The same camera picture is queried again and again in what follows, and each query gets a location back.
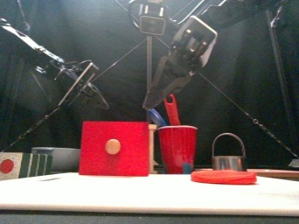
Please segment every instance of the utensil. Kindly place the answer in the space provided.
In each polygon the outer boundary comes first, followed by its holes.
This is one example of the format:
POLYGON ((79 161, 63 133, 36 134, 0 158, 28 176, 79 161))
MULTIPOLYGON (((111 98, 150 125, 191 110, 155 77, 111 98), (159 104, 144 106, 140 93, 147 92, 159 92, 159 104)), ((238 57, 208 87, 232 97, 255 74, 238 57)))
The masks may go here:
POLYGON ((152 108, 148 109, 148 115, 154 121, 154 124, 156 125, 158 128, 167 126, 167 122, 164 121, 163 117, 158 113, 158 111, 152 108))
POLYGON ((247 170, 246 156, 246 147, 240 138, 231 133, 218 135, 212 143, 212 170, 235 170, 238 172, 244 172, 247 170), (238 139, 242 147, 242 156, 215 156, 215 143, 223 136, 231 136, 238 139))
POLYGON ((182 125, 179 113, 178 113, 178 104, 174 94, 170 94, 171 101, 167 101, 167 98, 163 99, 163 103, 166 106, 166 111, 170 118, 171 125, 182 125))

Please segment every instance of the red wooden box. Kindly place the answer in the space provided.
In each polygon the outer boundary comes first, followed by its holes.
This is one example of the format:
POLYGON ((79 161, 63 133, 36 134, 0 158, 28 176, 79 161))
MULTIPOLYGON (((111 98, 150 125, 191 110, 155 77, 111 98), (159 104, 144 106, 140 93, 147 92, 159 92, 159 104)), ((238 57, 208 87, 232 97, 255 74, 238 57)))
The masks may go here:
POLYGON ((148 135, 147 122, 84 122, 79 174, 147 176, 148 135))

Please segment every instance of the red handle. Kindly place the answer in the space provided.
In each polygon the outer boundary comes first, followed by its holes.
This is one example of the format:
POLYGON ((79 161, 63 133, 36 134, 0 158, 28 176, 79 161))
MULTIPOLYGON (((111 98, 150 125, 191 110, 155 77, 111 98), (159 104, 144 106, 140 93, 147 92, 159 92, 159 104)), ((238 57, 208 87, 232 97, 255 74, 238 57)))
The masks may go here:
POLYGON ((163 99, 163 103, 166 106, 166 111, 170 117, 170 123, 171 125, 182 125, 179 113, 178 113, 178 105, 174 94, 170 94, 170 97, 172 98, 172 101, 168 102, 167 99, 163 99))

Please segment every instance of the white tabletop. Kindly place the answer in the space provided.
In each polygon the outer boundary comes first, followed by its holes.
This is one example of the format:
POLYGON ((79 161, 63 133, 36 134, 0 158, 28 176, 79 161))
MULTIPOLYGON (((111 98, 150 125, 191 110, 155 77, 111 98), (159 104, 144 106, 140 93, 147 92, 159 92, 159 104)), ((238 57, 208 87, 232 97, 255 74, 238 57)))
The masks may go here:
POLYGON ((0 209, 9 210, 299 216, 299 182, 276 178, 214 185, 190 175, 63 173, 0 181, 0 189, 0 209))

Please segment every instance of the blue handle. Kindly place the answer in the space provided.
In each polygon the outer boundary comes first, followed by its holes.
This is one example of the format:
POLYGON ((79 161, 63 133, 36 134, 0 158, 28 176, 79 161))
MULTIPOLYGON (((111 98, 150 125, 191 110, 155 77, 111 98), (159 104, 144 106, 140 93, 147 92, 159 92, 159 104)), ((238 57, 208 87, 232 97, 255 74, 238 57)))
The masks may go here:
POLYGON ((167 126, 167 122, 164 121, 160 114, 158 113, 158 111, 154 108, 151 108, 148 110, 148 115, 154 121, 154 124, 158 126, 158 128, 167 126))

